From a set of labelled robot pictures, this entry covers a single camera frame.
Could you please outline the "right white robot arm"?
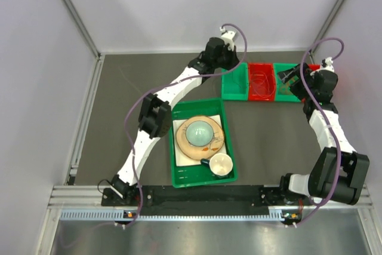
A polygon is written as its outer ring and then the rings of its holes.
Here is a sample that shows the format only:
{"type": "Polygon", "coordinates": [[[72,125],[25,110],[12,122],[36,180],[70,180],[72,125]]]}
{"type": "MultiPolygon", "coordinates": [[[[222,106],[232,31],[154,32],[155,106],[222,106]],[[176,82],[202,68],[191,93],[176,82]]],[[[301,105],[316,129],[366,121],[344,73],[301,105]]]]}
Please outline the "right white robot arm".
{"type": "Polygon", "coordinates": [[[287,205],[300,195],[330,198],[343,204],[358,202],[369,168],[369,158],[357,153],[339,123],[333,91],[338,83],[332,59],[317,69],[298,64],[276,74],[290,92],[304,103],[303,112],[315,132],[321,154],[310,174],[288,173],[281,177],[279,199],[287,205]]]}

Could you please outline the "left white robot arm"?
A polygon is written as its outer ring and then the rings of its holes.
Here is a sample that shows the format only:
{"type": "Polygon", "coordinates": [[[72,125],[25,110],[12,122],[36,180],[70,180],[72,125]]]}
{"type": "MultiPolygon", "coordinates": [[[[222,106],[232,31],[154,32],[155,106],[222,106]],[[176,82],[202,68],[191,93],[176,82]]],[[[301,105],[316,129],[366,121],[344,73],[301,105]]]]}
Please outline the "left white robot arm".
{"type": "Polygon", "coordinates": [[[238,35],[246,40],[237,25],[223,24],[220,36],[211,37],[205,49],[189,62],[175,80],[145,92],[130,108],[124,128],[128,127],[132,112],[139,106],[137,136],[132,138],[130,133],[126,133],[130,152],[110,183],[116,200],[122,205],[131,204],[135,200],[135,192],[142,191],[139,169],[144,166],[155,144],[169,132],[173,107],[207,79],[229,74],[243,62],[237,56],[235,38],[238,35]]]}

